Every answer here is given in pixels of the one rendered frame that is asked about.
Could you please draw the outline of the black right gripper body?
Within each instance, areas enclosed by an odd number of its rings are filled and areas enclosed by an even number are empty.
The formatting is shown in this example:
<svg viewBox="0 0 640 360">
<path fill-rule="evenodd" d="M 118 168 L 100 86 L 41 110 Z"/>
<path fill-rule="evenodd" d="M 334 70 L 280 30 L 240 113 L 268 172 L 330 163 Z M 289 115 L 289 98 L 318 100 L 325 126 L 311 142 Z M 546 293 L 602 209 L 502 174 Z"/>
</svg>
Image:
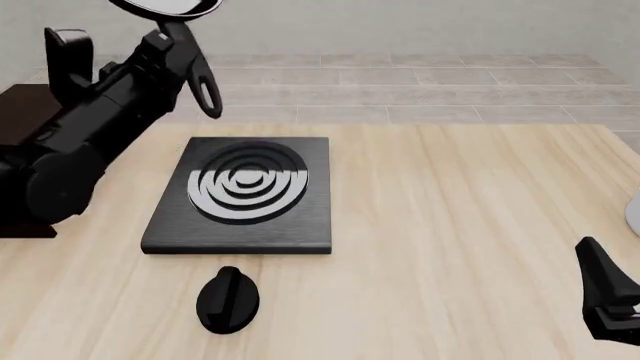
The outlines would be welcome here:
<svg viewBox="0 0 640 360">
<path fill-rule="evenodd" d="M 583 305 L 585 325 L 595 340 L 640 342 L 640 311 L 637 305 Z"/>
</svg>

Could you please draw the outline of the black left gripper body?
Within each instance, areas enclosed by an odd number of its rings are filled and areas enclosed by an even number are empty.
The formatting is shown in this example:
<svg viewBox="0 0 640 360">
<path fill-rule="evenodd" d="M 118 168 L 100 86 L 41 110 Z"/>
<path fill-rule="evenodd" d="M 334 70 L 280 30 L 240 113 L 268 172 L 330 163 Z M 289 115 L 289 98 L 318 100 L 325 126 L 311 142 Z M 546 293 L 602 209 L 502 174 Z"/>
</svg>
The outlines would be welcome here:
<svg viewBox="0 0 640 360">
<path fill-rule="evenodd" d="M 171 50 L 136 47 L 121 62 L 110 60 L 99 68 L 99 81 L 114 74 L 131 74 L 136 80 L 142 80 L 154 89 L 179 93 L 186 80 L 171 68 L 171 55 Z"/>
</svg>

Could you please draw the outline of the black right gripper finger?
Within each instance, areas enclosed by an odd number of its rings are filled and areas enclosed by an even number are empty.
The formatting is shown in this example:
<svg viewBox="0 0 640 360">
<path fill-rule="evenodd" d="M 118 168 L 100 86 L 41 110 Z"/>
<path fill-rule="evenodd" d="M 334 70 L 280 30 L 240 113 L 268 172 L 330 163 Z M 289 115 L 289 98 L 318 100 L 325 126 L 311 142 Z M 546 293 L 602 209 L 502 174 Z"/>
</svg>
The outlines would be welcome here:
<svg viewBox="0 0 640 360">
<path fill-rule="evenodd" d="M 575 247 L 583 284 L 583 309 L 629 311 L 629 277 L 599 242 L 585 236 Z"/>
</svg>

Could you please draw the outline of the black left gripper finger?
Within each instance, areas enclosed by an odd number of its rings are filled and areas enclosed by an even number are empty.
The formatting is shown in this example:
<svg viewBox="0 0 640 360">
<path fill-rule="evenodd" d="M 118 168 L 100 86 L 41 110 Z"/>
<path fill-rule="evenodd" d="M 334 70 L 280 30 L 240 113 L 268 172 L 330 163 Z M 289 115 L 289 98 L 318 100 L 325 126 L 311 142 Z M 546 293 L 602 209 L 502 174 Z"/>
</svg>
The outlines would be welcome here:
<svg viewBox="0 0 640 360">
<path fill-rule="evenodd" d="M 174 41 L 155 29 L 145 35 L 140 43 L 140 51 L 144 53 L 167 53 L 174 46 Z"/>
</svg>

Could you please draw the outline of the black frying pan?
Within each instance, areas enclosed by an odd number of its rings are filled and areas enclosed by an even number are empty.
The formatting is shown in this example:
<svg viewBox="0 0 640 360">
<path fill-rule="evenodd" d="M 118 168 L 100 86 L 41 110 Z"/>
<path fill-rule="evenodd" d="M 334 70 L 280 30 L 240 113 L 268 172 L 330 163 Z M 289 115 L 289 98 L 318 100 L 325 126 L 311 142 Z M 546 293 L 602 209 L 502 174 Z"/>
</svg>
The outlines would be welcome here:
<svg viewBox="0 0 640 360">
<path fill-rule="evenodd" d="M 155 22 L 174 41 L 171 68 L 183 77 L 195 101 L 212 119 L 222 115 L 223 104 L 215 77 L 188 22 L 217 10 L 224 0 L 108 0 L 123 11 Z"/>
</svg>

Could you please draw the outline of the dark brown wooden cabinet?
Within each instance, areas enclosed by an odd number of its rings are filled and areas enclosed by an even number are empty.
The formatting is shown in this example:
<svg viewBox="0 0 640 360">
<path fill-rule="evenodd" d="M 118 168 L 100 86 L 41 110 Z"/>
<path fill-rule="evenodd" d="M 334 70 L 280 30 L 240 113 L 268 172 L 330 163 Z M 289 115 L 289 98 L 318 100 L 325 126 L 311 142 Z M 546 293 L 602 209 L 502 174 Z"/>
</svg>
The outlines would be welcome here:
<svg viewBox="0 0 640 360">
<path fill-rule="evenodd" d="M 47 84 L 14 84 L 0 94 L 0 176 L 6 173 L 2 152 L 18 146 L 61 109 Z M 0 200 L 0 239 L 53 239 L 50 225 L 11 217 Z"/>
</svg>

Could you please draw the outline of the flat black stove plate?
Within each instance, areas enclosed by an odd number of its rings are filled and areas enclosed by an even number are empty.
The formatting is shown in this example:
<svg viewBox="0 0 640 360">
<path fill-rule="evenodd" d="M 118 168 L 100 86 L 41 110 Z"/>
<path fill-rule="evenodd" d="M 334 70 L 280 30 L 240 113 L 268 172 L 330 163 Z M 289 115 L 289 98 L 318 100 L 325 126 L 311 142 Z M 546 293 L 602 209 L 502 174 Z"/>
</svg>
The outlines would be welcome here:
<svg viewBox="0 0 640 360">
<path fill-rule="evenodd" d="M 326 137 L 192 137 L 144 254 L 330 254 Z"/>
</svg>

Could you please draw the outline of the round black stove knob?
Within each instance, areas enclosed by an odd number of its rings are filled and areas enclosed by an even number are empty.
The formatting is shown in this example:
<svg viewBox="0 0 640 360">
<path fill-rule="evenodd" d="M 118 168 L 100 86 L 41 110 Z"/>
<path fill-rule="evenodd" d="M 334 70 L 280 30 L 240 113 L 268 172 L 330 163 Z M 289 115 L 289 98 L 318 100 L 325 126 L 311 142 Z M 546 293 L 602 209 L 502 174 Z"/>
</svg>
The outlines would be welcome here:
<svg viewBox="0 0 640 360">
<path fill-rule="evenodd" d="M 260 296 L 255 282 L 234 266 L 223 266 L 204 285 L 196 300 L 202 326 L 217 335 L 244 329 L 258 313 Z"/>
</svg>

